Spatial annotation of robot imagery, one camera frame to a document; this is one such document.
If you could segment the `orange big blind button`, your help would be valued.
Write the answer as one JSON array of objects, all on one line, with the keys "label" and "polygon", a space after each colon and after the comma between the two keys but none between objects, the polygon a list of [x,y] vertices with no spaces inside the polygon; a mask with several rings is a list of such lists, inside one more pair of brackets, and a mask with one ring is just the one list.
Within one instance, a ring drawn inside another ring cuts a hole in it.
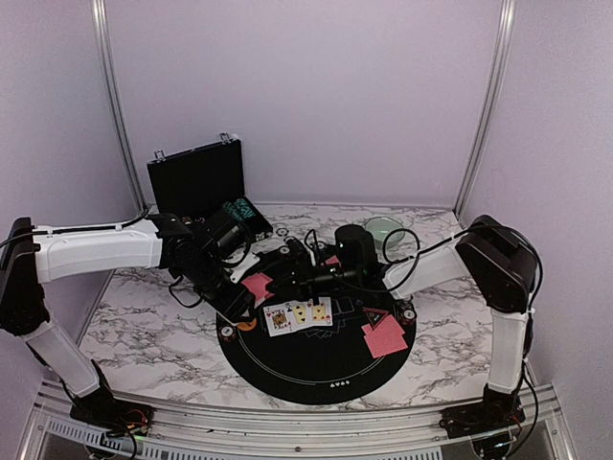
[{"label": "orange big blind button", "polygon": [[252,331],[257,326],[257,320],[244,321],[238,323],[238,329],[244,332]]}]

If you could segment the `red playing card deck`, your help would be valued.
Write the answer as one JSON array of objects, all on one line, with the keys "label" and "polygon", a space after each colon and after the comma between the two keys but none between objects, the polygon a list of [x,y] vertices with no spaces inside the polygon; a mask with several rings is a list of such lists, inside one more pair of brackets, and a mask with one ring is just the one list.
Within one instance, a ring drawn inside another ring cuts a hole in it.
[{"label": "red playing card deck", "polygon": [[267,285],[272,282],[272,279],[264,273],[256,273],[246,277],[241,283],[255,296],[255,307],[261,305],[264,301],[273,296],[269,292]]}]

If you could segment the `three of clubs card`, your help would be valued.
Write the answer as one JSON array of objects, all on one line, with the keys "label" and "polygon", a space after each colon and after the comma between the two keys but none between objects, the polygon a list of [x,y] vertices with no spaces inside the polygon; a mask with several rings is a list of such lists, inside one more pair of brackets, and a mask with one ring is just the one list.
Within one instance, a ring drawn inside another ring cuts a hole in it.
[{"label": "three of clubs card", "polygon": [[285,309],[293,331],[301,331],[311,326],[311,313],[307,302],[289,301],[285,303]]}]

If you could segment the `three of hearts card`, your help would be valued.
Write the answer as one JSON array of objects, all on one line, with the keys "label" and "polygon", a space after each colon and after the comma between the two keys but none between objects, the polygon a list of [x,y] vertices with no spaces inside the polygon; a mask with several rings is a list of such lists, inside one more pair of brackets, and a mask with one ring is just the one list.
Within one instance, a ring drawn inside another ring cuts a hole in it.
[{"label": "three of hearts card", "polygon": [[313,299],[307,301],[307,324],[309,326],[331,326],[332,311],[331,298],[320,296],[315,302]]}]

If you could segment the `jack of hearts card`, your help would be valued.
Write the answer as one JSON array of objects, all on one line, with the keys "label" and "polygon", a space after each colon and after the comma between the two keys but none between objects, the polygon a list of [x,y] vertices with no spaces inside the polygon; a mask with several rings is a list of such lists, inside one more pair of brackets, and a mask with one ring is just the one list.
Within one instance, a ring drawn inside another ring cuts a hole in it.
[{"label": "jack of hearts card", "polygon": [[270,336],[291,334],[294,330],[294,321],[291,319],[291,310],[286,306],[267,306],[263,309],[266,327]]}]

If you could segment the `red card dealt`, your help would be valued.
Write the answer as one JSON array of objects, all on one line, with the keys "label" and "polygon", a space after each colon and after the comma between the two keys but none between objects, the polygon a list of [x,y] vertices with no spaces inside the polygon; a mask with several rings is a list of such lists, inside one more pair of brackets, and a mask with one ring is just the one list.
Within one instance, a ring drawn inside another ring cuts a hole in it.
[{"label": "red card dealt", "polygon": [[361,329],[365,335],[404,335],[403,328],[398,324],[397,320],[393,316],[386,316],[375,327],[371,326],[370,324],[365,324],[361,327]]},{"label": "red card dealt", "polygon": [[364,339],[373,358],[385,357],[408,348],[402,334],[379,335],[372,332],[365,335]]}]

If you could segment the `red triangular all-in marker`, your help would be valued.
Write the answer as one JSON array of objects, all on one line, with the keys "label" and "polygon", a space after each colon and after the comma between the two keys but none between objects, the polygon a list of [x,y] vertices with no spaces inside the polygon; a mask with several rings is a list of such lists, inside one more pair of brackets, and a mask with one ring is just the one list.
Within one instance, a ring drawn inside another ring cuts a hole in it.
[{"label": "red triangular all-in marker", "polygon": [[372,330],[374,330],[379,323],[389,315],[387,310],[373,308],[364,308],[363,312],[366,315]]}]

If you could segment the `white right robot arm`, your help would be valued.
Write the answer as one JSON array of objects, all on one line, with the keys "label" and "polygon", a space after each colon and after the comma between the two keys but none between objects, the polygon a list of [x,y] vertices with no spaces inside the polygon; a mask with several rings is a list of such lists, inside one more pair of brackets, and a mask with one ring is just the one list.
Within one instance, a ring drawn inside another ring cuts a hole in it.
[{"label": "white right robot arm", "polygon": [[524,360],[532,340],[534,297],[542,284],[542,262],[534,246],[517,230],[489,215],[476,218],[467,229],[423,248],[413,256],[379,259],[386,248],[372,232],[346,224],[334,233],[332,264],[317,241],[303,245],[303,254],[286,256],[283,272],[266,285],[267,291],[291,299],[314,298],[331,288],[389,294],[404,300],[412,294],[469,276],[491,309],[493,339],[485,400],[474,420],[494,429],[512,410],[510,397],[521,386]]}]

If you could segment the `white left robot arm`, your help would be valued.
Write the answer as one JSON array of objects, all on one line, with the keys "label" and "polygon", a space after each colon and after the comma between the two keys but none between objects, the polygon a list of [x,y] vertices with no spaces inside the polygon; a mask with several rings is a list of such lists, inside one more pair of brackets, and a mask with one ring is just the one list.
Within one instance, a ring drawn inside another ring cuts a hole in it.
[{"label": "white left robot arm", "polygon": [[97,365],[47,309],[44,284],[118,268],[162,268],[187,279],[201,300],[237,325],[252,320],[255,296],[232,281],[226,259],[233,250],[223,244],[212,230],[169,214],[72,228],[34,226],[19,218],[1,244],[1,328],[22,338],[98,425],[113,426],[121,406]]}]

